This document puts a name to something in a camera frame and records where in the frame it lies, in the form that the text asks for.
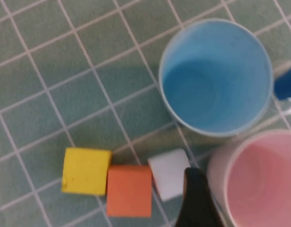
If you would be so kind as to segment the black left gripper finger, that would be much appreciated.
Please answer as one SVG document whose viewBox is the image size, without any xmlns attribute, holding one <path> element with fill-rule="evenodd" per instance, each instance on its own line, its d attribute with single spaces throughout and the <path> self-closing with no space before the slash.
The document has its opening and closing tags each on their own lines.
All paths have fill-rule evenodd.
<svg viewBox="0 0 291 227">
<path fill-rule="evenodd" d="M 177 227 L 223 227 L 224 224 L 214 205 L 208 180 L 196 167 L 184 172 L 183 203 Z"/>
</svg>

